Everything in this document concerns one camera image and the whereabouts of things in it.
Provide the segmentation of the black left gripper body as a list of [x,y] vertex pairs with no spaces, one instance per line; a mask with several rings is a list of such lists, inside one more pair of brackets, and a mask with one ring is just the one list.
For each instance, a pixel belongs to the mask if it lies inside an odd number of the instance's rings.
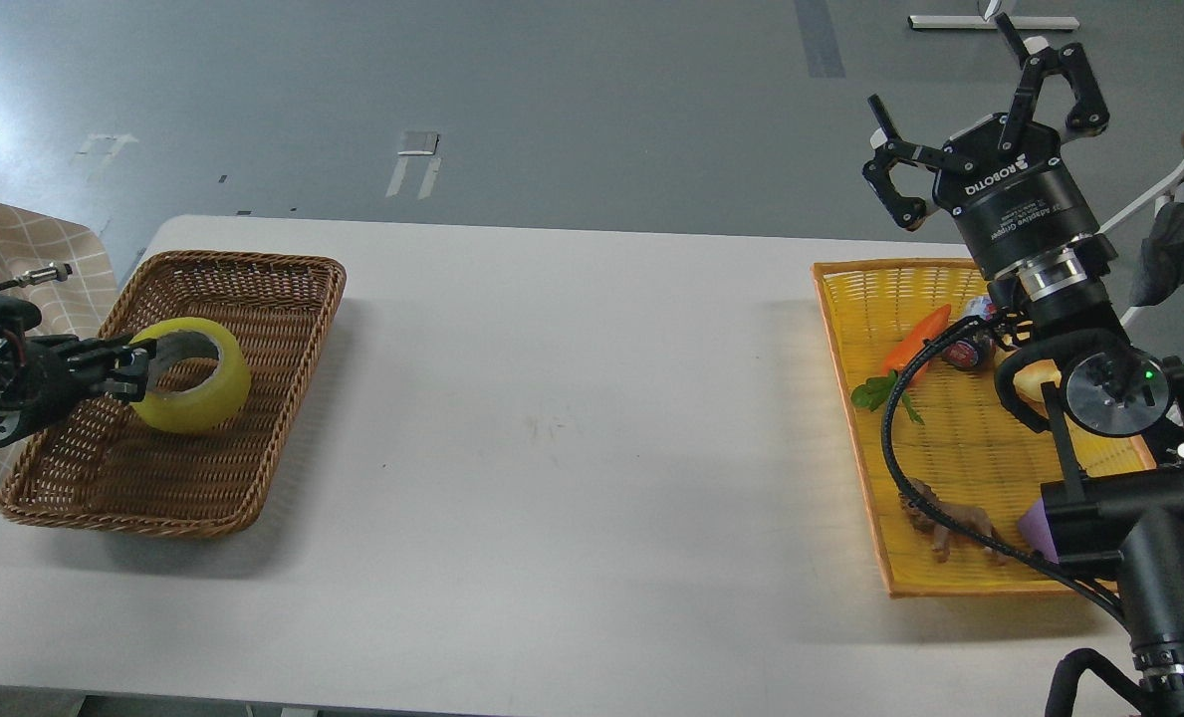
[[69,416],[82,400],[92,396],[95,369],[82,355],[89,349],[75,335],[53,335],[28,340],[24,377],[9,389],[12,402],[22,402],[15,412],[17,431],[41,431]]

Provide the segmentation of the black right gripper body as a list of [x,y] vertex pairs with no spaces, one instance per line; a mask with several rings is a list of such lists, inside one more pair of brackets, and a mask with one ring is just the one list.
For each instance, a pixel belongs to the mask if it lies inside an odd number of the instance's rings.
[[984,280],[1100,228],[1066,168],[1061,133],[1032,122],[1019,138],[1002,138],[1005,125],[1005,118],[992,115],[951,136],[946,150],[973,172],[941,169],[932,190]]

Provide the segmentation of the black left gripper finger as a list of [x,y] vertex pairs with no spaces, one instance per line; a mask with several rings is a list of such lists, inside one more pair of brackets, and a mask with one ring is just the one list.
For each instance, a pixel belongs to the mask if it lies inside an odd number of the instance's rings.
[[81,340],[72,345],[72,364],[128,364],[137,354],[154,358],[157,355],[157,341],[131,337]]
[[86,364],[75,368],[81,399],[110,396],[120,402],[141,402],[148,390],[148,364]]

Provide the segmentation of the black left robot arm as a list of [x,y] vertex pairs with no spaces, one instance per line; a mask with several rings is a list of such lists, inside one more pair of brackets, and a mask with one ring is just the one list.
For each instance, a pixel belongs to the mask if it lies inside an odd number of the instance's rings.
[[41,310],[6,290],[65,282],[73,272],[51,263],[0,282],[0,448],[62,422],[86,400],[140,402],[148,390],[156,340],[27,335],[41,327]]

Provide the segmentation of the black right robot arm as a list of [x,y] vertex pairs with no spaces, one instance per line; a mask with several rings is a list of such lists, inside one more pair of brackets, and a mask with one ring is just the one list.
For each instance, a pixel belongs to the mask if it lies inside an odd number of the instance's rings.
[[[1048,716],[1073,713],[1085,673],[1135,713],[1184,716],[1184,363],[1153,358],[1125,332],[1102,282],[1113,246],[1062,157],[1066,141],[1109,122],[1083,46],[1021,37],[1000,4],[987,19],[1019,67],[1006,111],[929,148],[869,101],[879,133],[866,182],[905,230],[950,213],[995,301],[995,314],[957,321],[897,373],[881,421],[884,464],[906,508],[1077,592],[1127,632],[1132,671],[1074,650],[1053,673]],[[1002,408],[1056,450],[1060,476],[1019,523],[1029,551],[989,534],[978,513],[933,500],[895,456],[910,380],[974,332],[1009,347],[995,372]]]

